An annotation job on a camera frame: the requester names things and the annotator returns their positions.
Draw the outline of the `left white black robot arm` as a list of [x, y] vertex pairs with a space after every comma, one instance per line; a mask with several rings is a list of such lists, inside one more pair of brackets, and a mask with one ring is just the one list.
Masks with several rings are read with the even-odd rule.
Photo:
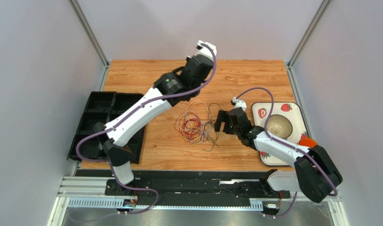
[[128, 110], [105, 125], [95, 125], [115, 178], [122, 185], [134, 180], [128, 141], [159, 114], [182, 101], [190, 101], [209, 84], [216, 69], [216, 54], [197, 53], [185, 66], [161, 75], [147, 93]]

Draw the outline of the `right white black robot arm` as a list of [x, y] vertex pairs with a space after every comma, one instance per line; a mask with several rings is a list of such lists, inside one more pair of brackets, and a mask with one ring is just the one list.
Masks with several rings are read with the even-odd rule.
[[325, 148], [293, 144], [270, 133], [263, 127], [254, 126], [241, 108], [220, 110], [215, 130], [236, 135], [247, 147], [268, 153], [291, 166], [294, 171], [270, 170], [264, 178], [274, 191], [301, 192], [309, 200], [320, 203], [328, 196], [337, 196], [337, 187], [343, 177]]

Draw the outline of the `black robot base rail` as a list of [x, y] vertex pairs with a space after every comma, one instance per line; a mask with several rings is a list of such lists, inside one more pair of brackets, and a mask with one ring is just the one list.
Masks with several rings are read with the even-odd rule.
[[135, 170], [128, 186], [151, 191], [131, 191], [120, 187], [108, 169], [80, 169], [76, 177], [105, 178], [103, 194], [109, 197], [137, 198], [138, 205], [149, 205], [155, 199], [160, 206], [244, 207], [251, 198], [274, 201], [292, 197], [290, 192], [276, 192], [264, 187], [265, 172], [249, 171], [182, 171]]

